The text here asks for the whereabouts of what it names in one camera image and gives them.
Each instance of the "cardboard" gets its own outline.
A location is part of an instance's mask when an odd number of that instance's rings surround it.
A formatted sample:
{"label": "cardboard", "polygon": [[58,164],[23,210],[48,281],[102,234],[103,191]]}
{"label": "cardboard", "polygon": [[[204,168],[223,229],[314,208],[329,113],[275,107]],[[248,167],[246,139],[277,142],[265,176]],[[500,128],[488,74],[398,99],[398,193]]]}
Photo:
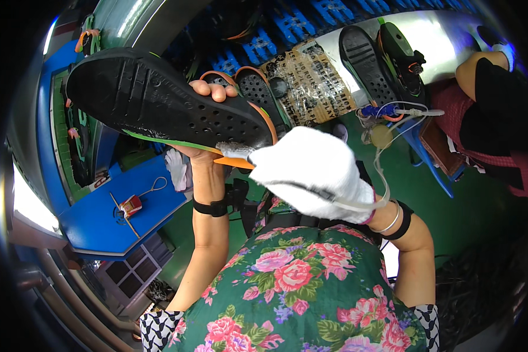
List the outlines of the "cardboard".
{"label": "cardboard", "polygon": [[316,126],[356,109],[350,91],[323,48],[309,40],[260,67],[268,80],[280,77],[287,94],[278,100],[294,126]]}

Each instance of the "black wrist strap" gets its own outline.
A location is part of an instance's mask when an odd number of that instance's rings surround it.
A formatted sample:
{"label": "black wrist strap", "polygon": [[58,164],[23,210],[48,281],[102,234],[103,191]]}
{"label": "black wrist strap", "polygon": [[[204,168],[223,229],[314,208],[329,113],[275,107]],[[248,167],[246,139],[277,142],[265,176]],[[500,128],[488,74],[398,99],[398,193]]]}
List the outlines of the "black wrist strap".
{"label": "black wrist strap", "polygon": [[396,239],[399,239],[405,234],[405,232],[407,232],[410,226],[410,216],[414,213],[414,211],[409,208],[405,203],[400,201],[397,201],[397,203],[403,211],[403,221],[397,232],[389,236],[383,236],[383,238],[387,239],[388,241],[394,241]]}
{"label": "black wrist strap", "polygon": [[227,214],[227,201],[223,198],[220,201],[211,202],[211,205],[201,204],[196,202],[195,196],[192,198],[194,202],[194,209],[202,214],[211,215],[213,217],[220,217]]}

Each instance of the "person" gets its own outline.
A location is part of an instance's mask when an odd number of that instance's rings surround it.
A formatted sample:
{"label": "person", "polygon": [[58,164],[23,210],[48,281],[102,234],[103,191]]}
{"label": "person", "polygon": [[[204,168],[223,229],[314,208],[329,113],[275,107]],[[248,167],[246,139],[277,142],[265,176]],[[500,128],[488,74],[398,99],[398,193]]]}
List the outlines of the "person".
{"label": "person", "polygon": [[514,71],[510,45],[473,53],[456,79],[432,87],[432,106],[445,111],[436,123],[451,151],[468,157],[480,172],[528,197],[528,84]]}
{"label": "person", "polygon": [[[236,96],[217,84],[190,85],[219,102]],[[314,144],[328,151],[304,152]],[[195,202],[223,200],[222,165],[213,162],[219,156],[174,148],[191,159]],[[229,216],[194,206],[190,264],[166,311],[141,318],[144,350],[437,351],[434,245],[421,218],[394,200],[348,211],[275,183],[297,180],[352,201],[379,201],[350,148],[326,133],[296,127],[250,159],[250,177],[268,187],[252,236],[227,262]],[[319,168],[322,162],[332,164]],[[374,231],[399,249],[394,287]]]}

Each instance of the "woman's right hand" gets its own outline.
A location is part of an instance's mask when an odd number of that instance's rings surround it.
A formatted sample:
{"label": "woman's right hand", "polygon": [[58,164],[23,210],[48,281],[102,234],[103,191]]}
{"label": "woman's right hand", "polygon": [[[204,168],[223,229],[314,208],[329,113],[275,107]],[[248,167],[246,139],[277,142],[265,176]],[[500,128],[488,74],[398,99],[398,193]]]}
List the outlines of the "woman's right hand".
{"label": "woman's right hand", "polygon": [[[201,80],[190,82],[190,86],[199,95],[207,96],[211,94],[211,98],[216,102],[224,102],[226,97],[235,97],[238,95],[233,86],[227,86],[225,88],[220,84],[209,84],[206,81]],[[219,154],[191,146],[173,144],[170,144],[170,146],[188,156],[192,164],[213,163],[215,159],[221,158],[221,155]]]}

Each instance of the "black and white patterned sleeve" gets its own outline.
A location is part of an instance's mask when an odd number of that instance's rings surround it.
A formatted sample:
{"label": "black and white patterned sleeve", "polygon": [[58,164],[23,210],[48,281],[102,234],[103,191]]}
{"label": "black and white patterned sleeve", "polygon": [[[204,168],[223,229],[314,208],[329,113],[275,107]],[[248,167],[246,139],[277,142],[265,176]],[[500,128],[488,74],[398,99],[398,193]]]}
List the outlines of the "black and white patterned sleeve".
{"label": "black and white patterned sleeve", "polygon": [[440,323],[438,322],[438,307],[435,304],[423,304],[411,308],[420,320],[426,333],[426,350],[440,351]]}
{"label": "black and white patterned sleeve", "polygon": [[162,351],[183,315],[184,312],[165,310],[143,314],[140,323],[143,352]]}

